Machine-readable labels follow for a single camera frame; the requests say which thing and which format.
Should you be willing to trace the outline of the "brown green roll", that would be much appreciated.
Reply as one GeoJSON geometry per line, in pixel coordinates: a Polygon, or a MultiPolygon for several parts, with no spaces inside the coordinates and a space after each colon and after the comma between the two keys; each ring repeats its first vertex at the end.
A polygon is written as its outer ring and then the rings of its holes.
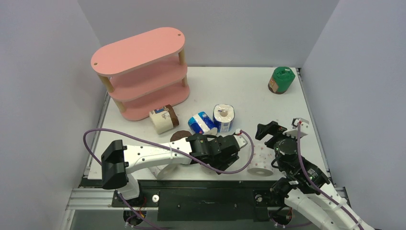
{"type": "Polygon", "coordinates": [[[191,134],[189,131],[180,130],[180,131],[175,132],[175,133],[171,136],[170,142],[174,142],[174,141],[180,140],[180,139],[182,139],[182,138],[187,138],[187,137],[190,137],[191,135],[192,135],[192,134],[191,134]]]}

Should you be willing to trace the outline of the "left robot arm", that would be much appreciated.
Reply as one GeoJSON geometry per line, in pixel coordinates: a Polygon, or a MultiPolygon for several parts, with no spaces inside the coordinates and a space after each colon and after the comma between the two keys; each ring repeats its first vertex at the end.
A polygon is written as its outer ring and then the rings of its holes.
{"type": "Polygon", "coordinates": [[[132,173],[161,165],[205,163],[224,172],[238,160],[238,152],[247,141],[237,135],[213,136],[194,134],[177,141],[154,146],[124,145],[112,141],[101,156],[102,188],[117,190],[131,206],[142,202],[140,184],[132,173]]]}

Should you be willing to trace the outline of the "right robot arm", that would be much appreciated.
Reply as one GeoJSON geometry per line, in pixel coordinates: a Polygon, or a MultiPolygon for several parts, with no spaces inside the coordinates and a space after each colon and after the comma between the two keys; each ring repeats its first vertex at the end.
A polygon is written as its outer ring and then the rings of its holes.
{"type": "Polygon", "coordinates": [[[274,150],[276,169],[286,176],[271,188],[271,201],[290,207],[321,230],[371,230],[340,196],[327,175],[301,154],[301,138],[309,132],[309,121],[294,118],[288,129],[271,121],[258,124],[255,138],[271,138],[266,147],[274,150]]]}

